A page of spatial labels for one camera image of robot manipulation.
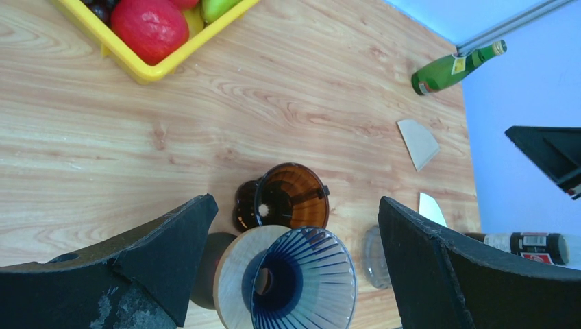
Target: blue wall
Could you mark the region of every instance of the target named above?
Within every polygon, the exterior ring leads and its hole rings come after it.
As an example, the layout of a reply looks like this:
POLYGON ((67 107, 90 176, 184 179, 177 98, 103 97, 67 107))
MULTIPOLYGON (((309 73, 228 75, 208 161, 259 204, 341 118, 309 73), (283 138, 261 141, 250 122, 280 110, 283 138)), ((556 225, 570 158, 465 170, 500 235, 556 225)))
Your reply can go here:
POLYGON ((511 125, 581 127, 581 1, 504 40, 507 53, 462 83, 482 229, 581 236, 581 200, 570 200, 504 135, 511 125))
POLYGON ((385 0, 458 45, 545 0, 385 0))

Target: amber plastic cup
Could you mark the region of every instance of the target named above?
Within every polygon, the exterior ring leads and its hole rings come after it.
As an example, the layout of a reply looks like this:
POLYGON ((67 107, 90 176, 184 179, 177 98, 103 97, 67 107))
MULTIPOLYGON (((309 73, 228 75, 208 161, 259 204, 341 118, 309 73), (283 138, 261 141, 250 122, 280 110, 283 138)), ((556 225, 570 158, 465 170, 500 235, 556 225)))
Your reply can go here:
POLYGON ((263 225, 325 228, 328 195, 327 186, 309 168, 297 163, 279 164, 262 178, 238 188, 234 225, 241 232, 263 225))

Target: green bottle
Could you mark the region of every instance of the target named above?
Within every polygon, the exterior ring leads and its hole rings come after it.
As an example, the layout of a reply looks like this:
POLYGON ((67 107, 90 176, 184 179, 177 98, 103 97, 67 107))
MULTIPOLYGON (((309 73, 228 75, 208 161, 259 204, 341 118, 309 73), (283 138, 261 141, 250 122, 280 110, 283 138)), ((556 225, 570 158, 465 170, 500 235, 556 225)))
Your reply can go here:
POLYGON ((467 54, 448 55, 435 60, 412 75, 412 87, 418 95, 446 89, 474 72, 480 65, 506 52, 504 40, 467 54))

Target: red apple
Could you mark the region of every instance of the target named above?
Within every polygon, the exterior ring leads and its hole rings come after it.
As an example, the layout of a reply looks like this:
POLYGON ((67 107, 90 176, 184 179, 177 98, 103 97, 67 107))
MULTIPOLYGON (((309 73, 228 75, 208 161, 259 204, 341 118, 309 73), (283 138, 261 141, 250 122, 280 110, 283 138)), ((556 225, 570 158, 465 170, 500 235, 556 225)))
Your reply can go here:
POLYGON ((199 0, 170 0, 170 1, 173 2, 181 10, 194 8, 199 3, 199 0))
POLYGON ((143 62, 156 65, 190 37, 188 23, 169 0, 122 0, 111 28, 143 62))

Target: dark cup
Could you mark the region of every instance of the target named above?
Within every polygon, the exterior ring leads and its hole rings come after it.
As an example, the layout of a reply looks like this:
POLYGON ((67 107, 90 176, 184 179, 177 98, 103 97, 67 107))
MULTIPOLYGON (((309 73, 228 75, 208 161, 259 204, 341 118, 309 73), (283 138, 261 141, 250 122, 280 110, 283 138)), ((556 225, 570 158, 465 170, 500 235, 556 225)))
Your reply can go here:
POLYGON ((241 232, 263 225, 325 228, 329 189, 309 168, 283 163, 236 192, 234 225, 241 232))

